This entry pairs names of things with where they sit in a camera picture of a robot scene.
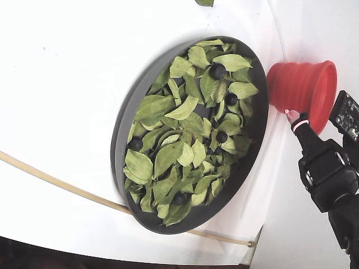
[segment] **white table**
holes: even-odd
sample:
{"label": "white table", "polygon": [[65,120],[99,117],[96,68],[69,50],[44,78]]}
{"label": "white table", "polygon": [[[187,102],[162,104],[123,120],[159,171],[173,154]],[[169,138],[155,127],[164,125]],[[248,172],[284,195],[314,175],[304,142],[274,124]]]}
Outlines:
{"label": "white table", "polygon": [[[178,43],[228,35],[265,71],[283,61],[267,1],[0,3],[0,150],[116,203],[110,143],[119,108],[152,60]],[[271,107],[261,153],[226,207],[199,230],[253,240],[268,208],[285,118]],[[248,248],[183,233],[159,235],[111,208],[0,162],[0,236],[125,261],[235,265]]]}

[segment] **green leaf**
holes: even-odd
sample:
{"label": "green leaf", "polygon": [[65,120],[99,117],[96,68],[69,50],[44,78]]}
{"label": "green leaf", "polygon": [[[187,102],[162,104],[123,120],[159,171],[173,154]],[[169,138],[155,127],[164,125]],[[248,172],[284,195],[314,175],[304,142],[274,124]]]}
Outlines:
{"label": "green leaf", "polygon": [[195,154],[194,154],[192,148],[187,143],[184,143],[184,145],[183,145],[183,153],[178,158],[177,161],[182,166],[189,166],[191,164],[191,162],[193,162],[194,158],[195,158]]}
{"label": "green leaf", "polygon": [[232,77],[241,82],[251,82],[251,78],[248,75],[248,67],[238,69],[236,72],[232,73]]}
{"label": "green leaf", "polygon": [[229,178],[229,175],[231,174],[231,166],[222,165],[217,167],[217,174],[219,174],[221,178]]}
{"label": "green leaf", "polygon": [[138,108],[134,120],[146,126],[158,123],[161,118],[174,108],[172,96],[150,95],[145,96]]}
{"label": "green leaf", "polygon": [[133,136],[143,136],[146,132],[147,130],[142,126],[142,124],[136,124]]}
{"label": "green leaf", "polygon": [[207,46],[216,46],[216,45],[223,45],[223,44],[224,43],[220,39],[215,39],[215,40],[201,41],[201,42],[197,43],[196,46],[207,47]]}
{"label": "green leaf", "polygon": [[203,136],[209,138],[212,131],[212,124],[207,118],[203,118],[203,128],[204,128]]}
{"label": "green leaf", "polygon": [[214,79],[209,75],[209,68],[205,71],[203,74],[201,80],[200,80],[200,88],[201,92],[203,94],[204,100],[207,103],[207,101],[210,99],[210,96],[215,89],[215,81]]}
{"label": "green leaf", "polygon": [[158,127],[161,127],[163,125],[163,123],[160,121],[156,124],[153,124],[152,126],[146,126],[143,123],[141,123],[141,125],[147,130],[147,131],[153,131]]}
{"label": "green leaf", "polygon": [[196,75],[195,78],[200,78],[203,76],[205,70],[199,67],[196,67]]}
{"label": "green leaf", "polygon": [[136,192],[133,189],[130,189],[130,195],[134,201],[134,203],[139,203],[141,200],[141,193]]}
{"label": "green leaf", "polygon": [[206,199],[207,195],[207,189],[203,191],[203,193],[200,194],[192,194],[192,206],[198,206],[204,202],[204,199]]}
{"label": "green leaf", "polygon": [[183,76],[183,78],[185,79],[185,92],[187,95],[191,95],[192,97],[198,98],[198,103],[203,105],[203,99],[201,96],[201,93],[197,87],[195,78],[192,76],[189,76],[187,74],[185,74]]}
{"label": "green leaf", "polygon": [[196,76],[196,67],[191,66],[190,69],[187,70],[186,74],[191,77],[195,77]]}
{"label": "green leaf", "polygon": [[193,46],[188,50],[188,60],[193,63],[196,67],[205,69],[209,62],[206,58],[206,53],[202,47]]}
{"label": "green leaf", "polygon": [[214,108],[217,105],[216,101],[212,100],[212,98],[209,98],[206,108]]}
{"label": "green leaf", "polygon": [[143,147],[140,150],[140,152],[145,152],[146,150],[152,149],[156,143],[156,140],[162,136],[164,133],[168,132],[169,128],[168,127],[162,127],[160,129],[155,129],[149,133],[147,133],[143,138],[142,138],[142,142],[143,142]]}
{"label": "green leaf", "polygon": [[193,184],[189,183],[187,185],[185,185],[181,190],[182,193],[193,193]]}
{"label": "green leaf", "polygon": [[144,185],[148,182],[148,180],[143,180],[143,179],[140,179],[140,178],[136,177],[135,175],[133,175],[131,173],[131,171],[127,168],[127,166],[125,166],[125,168],[123,168],[123,173],[126,175],[127,179],[135,182],[136,184]]}
{"label": "green leaf", "polygon": [[213,59],[214,63],[224,65],[225,69],[230,72],[235,72],[240,68],[251,67],[251,65],[242,56],[238,54],[225,54]]}
{"label": "green leaf", "polygon": [[234,140],[231,137],[228,137],[227,141],[225,143],[222,143],[220,147],[226,152],[229,152],[230,154],[237,153],[236,146],[234,145]]}
{"label": "green leaf", "polygon": [[228,152],[223,153],[223,162],[226,165],[232,165],[238,161],[239,156],[237,154],[233,155]]}
{"label": "green leaf", "polygon": [[150,94],[156,93],[164,85],[167,84],[168,79],[169,79],[169,68],[166,67],[164,70],[161,71],[161,73],[158,75],[158,77],[152,83],[151,89],[148,91],[147,94],[150,95]]}
{"label": "green leaf", "polygon": [[192,66],[192,63],[183,59],[180,56],[175,57],[171,67],[169,68],[169,77],[182,77],[188,69]]}
{"label": "green leaf", "polygon": [[214,50],[214,51],[208,52],[206,54],[207,61],[211,62],[212,59],[214,59],[215,57],[221,56],[221,55],[224,55],[224,52],[221,52],[220,50]]}
{"label": "green leaf", "polygon": [[188,96],[186,100],[176,108],[174,111],[166,114],[165,117],[172,118],[176,120],[184,120],[187,119],[193,110],[195,110],[198,103],[198,98]]}
{"label": "green leaf", "polygon": [[246,99],[258,93],[258,89],[252,83],[233,82],[228,91],[237,95],[238,99]]}
{"label": "green leaf", "polygon": [[154,177],[163,174],[183,153],[183,142],[166,145],[161,148],[155,159]]}
{"label": "green leaf", "polygon": [[226,54],[234,53],[236,51],[236,43],[225,43],[222,49]]}
{"label": "green leaf", "polygon": [[183,205],[170,205],[167,217],[163,220],[166,227],[176,224],[183,220],[190,212],[192,207],[191,199],[188,199]]}
{"label": "green leaf", "polygon": [[250,141],[245,136],[233,136],[234,146],[237,150],[239,157],[244,157],[247,155],[249,146],[251,145]]}
{"label": "green leaf", "polygon": [[169,145],[169,144],[173,144],[174,142],[176,142],[179,139],[179,137],[180,137],[179,134],[173,134],[173,135],[167,137],[165,140],[163,140],[160,147],[163,147],[163,146]]}
{"label": "green leaf", "polygon": [[232,120],[238,124],[239,127],[243,127],[243,118],[242,116],[238,116],[237,114],[233,113],[226,113],[223,117],[223,121],[225,120]]}
{"label": "green leaf", "polygon": [[218,141],[215,138],[217,136],[218,130],[213,129],[211,132],[211,144],[209,145],[210,149],[215,151],[215,149],[218,147]]}
{"label": "green leaf", "polygon": [[216,101],[216,103],[220,103],[223,101],[223,98],[227,92],[227,83],[225,81],[216,81],[218,82],[218,87],[213,92],[213,95],[211,95],[211,98]]}
{"label": "green leaf", "polygon": [[225,132],[229,136],[240,135],[242,133],[241,127],[237,122],[233,120],[224,120],[219,126],[218,129],[220,131]]}
{"label": "green leaf", "polygon": [[161,122],[163,122],[163,124],[166,125],[167,127],[174,129],[174,130],[179,129],[179,127],[180,127],[180,125],[178,124],[178,120],[176,120],[176,119],[163,117],[161,119]]}
{"label": "green leaf", "polygon": [[218,111],[217,111],[216,115],[214,116],[214,120],[216,122],[222,117],[223,112],[224,112],[224,100],[222,100],[222,102],[220,102]]}
{"label": "green leaf", "polygon": [[253,115],[252,107],[243,100],[240,100],[240,107],[246,119],[249,119]]}
{"label": "green leaf", "polygon": [[135,185],[135,182],[133,182],[132,180],[130,180],[129,178],[126,178],[125,180],[125,191],[128,192],[132,186]]}
{"label": "green leaf", "polygon": [[142,198],[140,206],[143,212],[152,213],[153,212],[153,209],[151,208],[152,186],[150,186],[150,183],[147,183],[145,187],[146,187],[146,195]]}
{"label": "green leaf", "polygon": [[168,87],[171,90],[171,93],[174,97],[174,103],[176,104],[176,106],[179,106],[182,103],[182,101],[181,101],[181,97],[179,96],[180,94],[178,92],[178,86],[173,78],[170,78],[168,80]]}
{"label": "green leaf", "polygon": [[183,129],[186,129],[191,133],[197,133],[199,135],[204,133],[203,120],[194,112],[192,112],[187,119],[180,120],[179,124]]}
{"label": "green leaf", "polygon": [[197,168],[201,163],[206,159],[206,148],[205,146],[196,140],[192,146],[192,151],[194,153],[193,166]]}
{"label": "green leaf", "polygon": [[187,143],[188,145],[192,144],[192,133],[188,130],[184,130],[181,136],[181,141]]}
{"label": "green leaf", "polygon": [[169,176],[163,180],[157,181],[157,184],[153,186],[153,195],[155,197],[155,205],[157,205],[164,197],[167,196],[169,191],[177,182],[176,167],[173,166]]}
{"label": "green leaf", "polygon": [[240,111],[240,104],[239,102],[235,105],[227,105],[227,108],[230,112],[237,114],[237,115],[242,115],[242,112]]}
{"label": "green leaf", "polygon": [[180,87],[178,87],[178,93],[180,95],[180,98],[182,101],[185,100],[185,98],[187,98],[187,94],[185,92],[185,83],[183,83]]}
{"label": "green leaf", "polygon": [[204,171],[203,173],[206,174],[208,172],[213,172],[214,171],[214,165],[212,165],[211,163],[207,162],[207,161],[203,161],[203,166],[204,166]]}
{"label": "green leaf", "polygon": [[169,205],[158,205],[157,206],[157,217],[165,219],[168,215]]}
{"label": "green leaf", "polygon": [[137,125],[136,122],[132,122],[130,131],[129,131],[128,137],[127,137],[127,144],[132,140],[132,136],[134,134],[134,130],[136,128],[136,125]]}
{"label": "green leaf", "polygon": [[205,175],[202,177],[196,185],[195,194],[203,193],[203,191],[208,188],[209,184],[218,177],[219,175]]}
{"label": "green leaf", "polygon": [[217,179],[211,184],[211,193],[214,197],[217,197],[219,192],[223,189],[223,179]]}
{"label": "green leaf", "polygon": [[151,178],[153,164],[145,154],[128,149],[125,157],[125,163],[129,171],[135,177],[144,181]]}

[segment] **robotic arm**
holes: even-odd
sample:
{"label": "robotic arm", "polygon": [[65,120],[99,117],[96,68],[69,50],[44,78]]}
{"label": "robotic arm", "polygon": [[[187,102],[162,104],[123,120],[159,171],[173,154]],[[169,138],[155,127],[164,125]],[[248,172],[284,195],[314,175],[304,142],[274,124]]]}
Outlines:
{"label": "robotic arm", "polygon": [[301,180],[320,212],[328,212],[340,247],[350,255],[351,269],[359,269],[359,106],[341,91],[330,114],[343,134],[343,147],[332,139],[322,141],[306,113],[286,114],[303,149],[298,163]]}

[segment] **white wall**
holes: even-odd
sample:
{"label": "white wall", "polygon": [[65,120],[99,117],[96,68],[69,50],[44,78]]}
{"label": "white wall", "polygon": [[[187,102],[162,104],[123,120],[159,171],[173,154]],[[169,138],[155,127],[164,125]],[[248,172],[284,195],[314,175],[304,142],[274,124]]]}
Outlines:
{"label": "white wall", "polygon": [[[270,5],[287,61],[331,60],[338,71],[338,92],[359,100],[359,1],[279,1]],[[326,140],[340,135],[328,123]],[[305,191],[298,172],[301,148],[290,132],[263,232],[251,269],[349,268],[327,214],[321,214]]]}

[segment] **dark floor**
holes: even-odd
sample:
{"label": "dark floor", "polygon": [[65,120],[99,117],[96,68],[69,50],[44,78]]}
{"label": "dark floor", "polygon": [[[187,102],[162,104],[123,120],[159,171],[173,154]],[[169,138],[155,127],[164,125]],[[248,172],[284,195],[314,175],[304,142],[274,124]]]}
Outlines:
{"label": "dark floor", "polygon": [[178,266],[101,259],[36,247],[0,237],[0,269],[248,269],[249,266]]}

